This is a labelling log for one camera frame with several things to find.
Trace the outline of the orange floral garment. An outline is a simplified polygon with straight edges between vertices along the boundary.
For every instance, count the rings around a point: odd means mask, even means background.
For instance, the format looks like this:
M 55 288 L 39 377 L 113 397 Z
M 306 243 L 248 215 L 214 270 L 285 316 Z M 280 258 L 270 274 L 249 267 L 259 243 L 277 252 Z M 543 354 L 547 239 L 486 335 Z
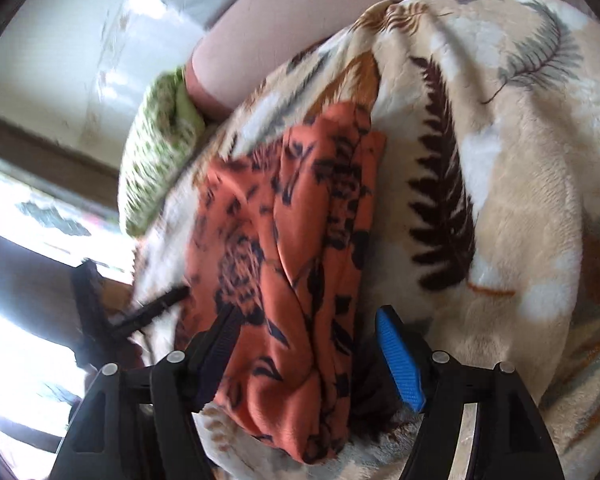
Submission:
M 314 464 L 347 441 L 354 317 L 385 147 L 337 103 L 199 185 L 174 344 L 225 308 L 242 327 L 215 402 L 256 439 Z

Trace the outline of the green white patterned pillow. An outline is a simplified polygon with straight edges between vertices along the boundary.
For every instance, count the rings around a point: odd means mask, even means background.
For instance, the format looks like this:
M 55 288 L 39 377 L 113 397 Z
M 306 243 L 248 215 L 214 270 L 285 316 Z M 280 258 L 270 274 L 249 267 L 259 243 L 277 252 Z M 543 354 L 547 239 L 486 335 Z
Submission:
M 160 74 L 143 96 L 122 154 L 118 211 L 126 234 L 144 235 L 205 131 L 187 92 L 185 68 Z

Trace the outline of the cream leaf-pattern blanket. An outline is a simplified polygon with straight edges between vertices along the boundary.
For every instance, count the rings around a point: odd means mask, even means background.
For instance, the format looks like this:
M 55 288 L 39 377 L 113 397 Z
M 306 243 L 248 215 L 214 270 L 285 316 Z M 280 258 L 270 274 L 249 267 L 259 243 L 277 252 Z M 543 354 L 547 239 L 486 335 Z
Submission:
M 274 70 L 176 163 L 137 298 L 183 276 L 210 159 L 336 99 L 387 138 L 363 333 L 392 304 L 460 362 L 512 362 L 565 476 L 599 476 L 600 21 L 579 0 L 381 0 Z

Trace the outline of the pink quilted bolster cushion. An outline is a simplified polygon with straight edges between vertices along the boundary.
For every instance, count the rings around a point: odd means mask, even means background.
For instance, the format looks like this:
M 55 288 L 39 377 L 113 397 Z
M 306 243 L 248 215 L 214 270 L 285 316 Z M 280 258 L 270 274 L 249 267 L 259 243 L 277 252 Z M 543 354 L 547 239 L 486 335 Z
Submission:
M 379 1 L 237 0 L 194 47 L 187 92 L 202 114 L 222 122 L 277 66 Z

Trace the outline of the window with dark frame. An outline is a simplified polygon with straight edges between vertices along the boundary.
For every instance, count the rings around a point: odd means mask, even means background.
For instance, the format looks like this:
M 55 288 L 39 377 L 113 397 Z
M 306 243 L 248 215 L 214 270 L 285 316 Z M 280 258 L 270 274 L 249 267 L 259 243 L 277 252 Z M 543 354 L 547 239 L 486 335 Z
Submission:
M 114 171 L 0 119 L 0 450 L 55 452 L 84 393 L 70 274 L 92 259 L 131 292 Z

